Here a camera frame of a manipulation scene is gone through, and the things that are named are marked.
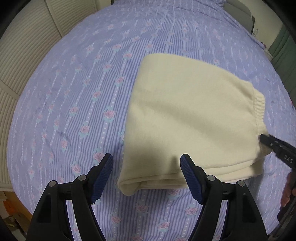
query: white dotted stripe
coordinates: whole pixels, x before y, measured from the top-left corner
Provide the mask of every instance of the white dotted stripe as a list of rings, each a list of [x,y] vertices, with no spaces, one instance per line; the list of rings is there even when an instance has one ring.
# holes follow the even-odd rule
[[[140,202],[145,205],[145,201],[147,199],[147,190],[143,189],[142,191],[142,195],[140,197]],[[144,217],[140,214],[138,214],[138,218],[137,218],[137,228],[136,228],[136,235],[137,236],[142,236],[144,235],[143,233],[141,233],[141,226],[143,225],[143,219]]]
[[[113,53],[112,53],[112,56],[111,56],[111,58],[110,58],[110,60],[109,60],[109,64],[111,63],[111,61],[113,60],[113,58],[115,57],[115,51],[113,51]],[[101,77],[101,79],[100,79],[100,82],[99,82],[99,85],[98,85],[98,88],[97,88],[97,91],[99,91],[100,89],[101,89],[101,86],[102,86],[102,83],[103,83],[103,81],[104,81],[104,79],[105,79],[105,76],[106,76],[106,72],[104,71],[103,72],[103,74],[102,74],[102,77]],[[87,114],[87,116],[86,116],[86,121],[85,121],[85,123],[86,123],[86,125],[88,125],[88,123],[89,123],[89,120],[90,120],[90,118],[91,118],[91,115],[92,115],[92,112],[93,112],[93,109],[94,109],[94,105],[95,105],[95,101],[93,101],[92,103],[91,103],[91,106],[90,106],[90,108],[89,108],[89,111],[88,111],[88,114]],[[101,136],[100,137],[100,143],[103,143],[103,139],[104,139],[104,137],[105,137],[105,134],[106,132],[104,132],[104,136]],[[78,162],[79,161],[79,157],[80,157],[80,153],[81,153],[81,146],[82,146],[82,140],[83,140],[83,138],[80,136],[80,138],[79,138],[79,144],[78,144],[78,152],[77,152],[77,155],[76,155],[76,162]]]
[[[171,33],[173,33],[175,22],[176,22],[176,12],[174,11],[174,19],[173,19],[172,26],[170,28],[170,32],[168,33],[167,44],[165,45],[165,53],[168,53],[168,49],[169,49],[170,45],[172,45],[172,43],[171,43],[172,34]]]

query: floral pattern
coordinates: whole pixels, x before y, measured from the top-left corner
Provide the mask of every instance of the floral pattern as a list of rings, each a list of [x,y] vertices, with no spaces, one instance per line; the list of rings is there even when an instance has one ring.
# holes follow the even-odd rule
[[[144,205],[142,202],[136,204],[136,211],[140,216],[146,216],[148,213],[148,206]]]
[[[130,60],[132,58],[133,54],[132,53],[129,53],[129,52],[126,52],[124,55],[123,55],[123,58],[126,59],[126,60]]]
[[[100,161],[103,159],[105,154],[100,152],[100,149],[96,148],[95,151],[92,153],[92,155],[94,159],[94,164],[98,165]]]
[[[124,81],[124,77],[123,77],[123,76],[119,76],[119,77],[117,77],[117,78],[115,79],[115,85],[116,85],[117,87],[120,87],[120,86],[122,85],[123,81]]]
[[[77,163],[71,164],[70,167],[75,177],[78,177],[81,174],[81,168]]]
[[[142,238],[142,237],[140,237],[140,236],[133,236],[133,237],[131,237],[131,240],[132,240],[132,241],[143,241],[144,238]]]
[[[57,130],[59,128],[59,118],[56,118],[54,120],[54,130]]]
[[[287,112],[286,116],[275,116],[267,109],[269,131],[295,142],[291,124],[296,123],[295,111],[288,96],[283,95],[285,89],[278,75],[270,69],[263,51],[259,51],[260,43],[246,37],[246,31],[237,24],[228,24],[231,18],[225,22],[225,12],[213,6],[213,1],[204,1],[207,3],[149,0],[149,4],[144,4],[144,0],[137,0],[133,7],[130,0],[117,1],[83,20],[45,56],[17,102],[7,146],[11,181],[31,212],[42,186],[50,180],[73,181],[98,165],[105,153],[112,153],[114,169],[101,199],[93,205],[95,215],[100,215],[101,228],[106,230],[106,240],[188,240],[192,229],[185,228],[186,222],[193,227],[201,209],[188,189],[139,190],[128,197],[117,186],[126,156],[123,144],[128,101],[141,60],[147,54],[168,52],[199,59],[250,81],[263,92],[266,106],[271,106],[276,98]],[[178,10],[173,10],[174,2]],[[198,11],[189,9],[192,14],[184,14],[186,8],[192,7]],[[227,31],[221,28],[221,22],[226,24]],[[279,111],[277,106],[273,105],[275,113]],[[270,199],[262,212],[267,232],[274,228],[277,199],[281,195],[280,190],[270,188],[270,180],[284,184],[281,177],[287,174],[276,169],[277,163],[275,157],[267,160],[269,179],[264,173],[260,181],[264,190],[260,193],[265,196],[261,194],[256,199],[260,207],[262,200]],[[70,212],[69,218],[75,227]],[[126,229],[129,221],[139,231]],[[78,240],[77,226],[75,230],[74,239]]]
[[[167,194],[168,194],[167,197],[170,200],[178,199],[178,197],[180,197],[180,192],[181,192],[180,189],[168,189],[167,190]]]
[[[83,122],[83,124],[79,128],[79,136],[81,138],[85,138],[89,135],[90,126],[87,125],[86,122]]]
[[[82,86],[83,86],[83,87],[86,87],[86,86],[89,85],[90,82],[91,82],[91,79],[90,79],[90,78],[86,78],[86,79],[83,81]]]
[[[107,109],[104,111],[104,120],[107,123],[112,123],[114,120],[115,111],[111,107],[107,107]]]
[[[68,142],[66,141],[66,139],[63,139],[61,141],[61,147],[62,147],[62,152],[65,152],[68,148]]]
[[[95,90],[92,94],[92,97],[91,97],[92,101],[97,101],[99,99],[100,95],[101,95],[101,92],[99,90]]]
[[[111,221],[114,226],[119,226],[121,223],[121,218],[116,217],[116,216],[111,216]]]
[[[161,221],[160,224],[158,224],[158,231],[159,232],[167,232],[170,226],[170,222]]]
[[[71,117],[75,116],[77,114],[78,107],[76,105],[72,106],[69,110],[69,115]]]

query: pink rose print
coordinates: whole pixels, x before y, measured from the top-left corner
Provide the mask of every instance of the pink rose print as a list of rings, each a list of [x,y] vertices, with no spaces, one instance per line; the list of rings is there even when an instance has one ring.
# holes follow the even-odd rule
[[[64,86],[66,84],[66,78],[64,77],[62,80],[62,86]]]
[[[185,213],[186,213],[186,216],[192,216],[192,215],[195,215],[197,211],[198,211],[197,207],[189,207],[185,210]]]
[[[111,42],[111,39],[107,39],[105,42],[104,42],[104,44],[108,44],[108,43],[110,43]]]
[[[68,142],[64,139],[61,141],[62,152],[65,152],[68,147]]]
[[[214,59],[214,65],[219,65],[220,61],[217,59]]]
[[[168,189],[167,193],[172,196],[177,196],[180,193],[180,189]]]
[[[166,232],[168,230],[168,227],[170,226],[169,222],[162,222],[158,225],[158,229],[161,232]]]
[[[118,51],[120,50],[120,48],[121,48],[121,44],[115,44],[115,45],[112,47],[112,49],[113,49],[114,52],[118,52]]]
[[[77,106],[73,106],[69,110],[69,115],[70,116],[75,116],[77,114],[77,111],[78,111],[78,107]]]
[[[54,154],[52,152],[49,153],[49,162],[52,163],[54,160]]]
[[[57,130],[59,128],[59,119],[54,120],[54,130]]]
[[[145,50],[146,50],[146,51],[150,51],[152,48],[153,48],[153,44],[147,44],[147,45],[145,46]]]
[[[101,59],[101,57],[102,57],[102,56],[101,56],[100,54],[97,54],[97,55],[96,55],[96,58],[95,58],[95,61],[98,62],[98,61]]]
[[[143,241],[144,238],[140,237],[140,236],[133,236],[131,237],[132,241]]]
[[[115,85],[116,85],[117,87],[121,86],[122,83],[123,83],[123,80],[124,80],[124,77],[122,77],[122,76],[116,78],[116,79],[115,79]]]
[[[75,68],[75,72],[78,73],[82,70],[82,65],[78,65],[76,68]]]
[[[136,206],[136,211],[138,214],[142,215],[142,216],[145,216],[148,212],[148,206],[146,205],[142,205],[142,204],[138,204]]]
[[[51,104],[49,105],[49,107],[48,107],[48,112],[49,112],[49,113],[52,113],[53,109],[54,109],[54,104],[51,103]]]
[[[90,78],[86,78],[84,81],[83,81],[83,87],[86,87],[88,86],[88,84],[91,82],[91,79]]]
[[[132,42],[135,42],[135,41],[137,41],[137,40],[139,40],[140,38],[139,38],[139,36],[136,36],[136,37],[133,37],[132,39],[131,39],[131,41]]]
[[[52,94],[52,91],[48,90],[48,92],[46,93],[46,98],[49,98],[51,94]]]
[[[101,92],[100,91],[95,91],[95,92],[93,92],[93,95],[92,95],[92,100],[93,101],[97,101],[98,100],[98,98],[100,97],[100,95],[101,95]]]
[[[35,151],[35,147],[36,147],[36,142],[33,141],[33,142],[32,142],[32,146],[31,146],[31,148],[32,148],[33,151]]]
[[[85,138],[86,136],[88,136],[89,129],[90,129],[89,126],[82,125],[79,130],[80,137]]]
[[[124,59],[127,59],[127,60],[130,60],[130,59],[132,58],[132,56],[133,56],[133,54],[131,54],[131,53],[125,53],[125,54],[123,55],[123,58],[124,58]]]
[[[114,110],[106,110],[104,113],[104,119],[106,122],[112,123],[114,120],[115,111]]]
[[[151,24],[152,24],[152,23],[151,23],[150,21],[147,21],[146,24],[145,24],[145,26],[146,26],[146,27],[149,27],[149,26],[151,26]]]
[[[111,64],[106,64],[104,67],[103,67],[103,71],[104,72],[107,72],[111,69],[112,65]]]
[[[35,173],[34,170],[29,169],[29,176],[31,179],[34,178],[34,173]]]
[[[178,197],[180,196],[180,192],[181,192],[180,189],[168,189],[167,190],[167,194],[168,194],[167,198],[170,200],[178,199]]]
[[[111,30],[112,28],[114,28],[114,25],[113,24],[110,24],[110,25],[108,25],[108,30]]]
[[[58,70],[56,71],[56,75],[59,75],[60,72],[61,72],[61,70],[58,69]]]
[[[65,98],[67,98],[67,96],[69,95],[69,93],[70,93],[70,89],[66,89],[64,91]]]
[[[42,136],[42,139],[45,140],[47,134],[43,132],[43,133],[41,134],[41,136]]]
[[[102,152],[96,152],[96,153],[94,153],[93,157],[97,163],[100,163],[100,161],[103,159],[104,155],[105,154]]]
[[[81,173],[81,169],[80,166],[78,166],[77,164],[74,164],[72,167],[72,172],[76,173],[76,174],[80,174]]]
[[[59,183],[64,183],[65,182],[62,177],[58,177],[57,180],[58,180]]]
[[[121,223],[121,218],[116,217],[116,216],[112,216],[111,217],[111,221],[113,222],[114,225],[119,225]]]
[[[94,48],[93,48],[93,45],[94,45],[94,44],[91,44],[91,45],[89,45],[89,46],[86,48],[86,54],[87,54],[87,55],[89,55],[89,54],[93,51],[93,49],[94,49]]]
[[[37,115],[37,120],[41,120],[41,119],[42,119],[42,114],[39,113],[39,114]]]

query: fabric fold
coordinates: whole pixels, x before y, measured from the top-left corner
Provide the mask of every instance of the fabric fold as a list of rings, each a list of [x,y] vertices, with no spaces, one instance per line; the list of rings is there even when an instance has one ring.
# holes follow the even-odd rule
[[[118,187],[186,188],[180,157],[221,181],[262,173],[258,136],[265,99],[250,82],[217,66],[171,54],[151,54],[141,62],[127,113],[124,157]]]

